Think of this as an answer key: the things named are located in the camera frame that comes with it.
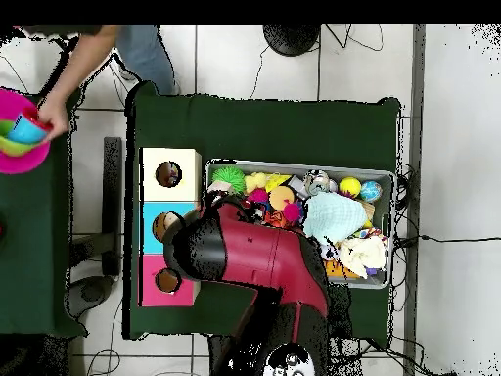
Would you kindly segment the person's hand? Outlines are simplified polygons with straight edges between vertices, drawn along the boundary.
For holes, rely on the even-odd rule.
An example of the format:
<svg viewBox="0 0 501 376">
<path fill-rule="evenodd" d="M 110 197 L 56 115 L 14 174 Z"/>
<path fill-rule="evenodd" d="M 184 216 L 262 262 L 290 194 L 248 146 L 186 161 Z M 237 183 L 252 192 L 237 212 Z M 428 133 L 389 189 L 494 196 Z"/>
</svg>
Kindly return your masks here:
<svg viewBox="0 0 501 376">
<path fill-rule="evenodd" d="M 50 142 L 68 132 L 68 114 L 63 98 L 47 96 L 38 106 L 38 118 L 42 123 L 50 125 L 43 142 Z"/>
</svg>

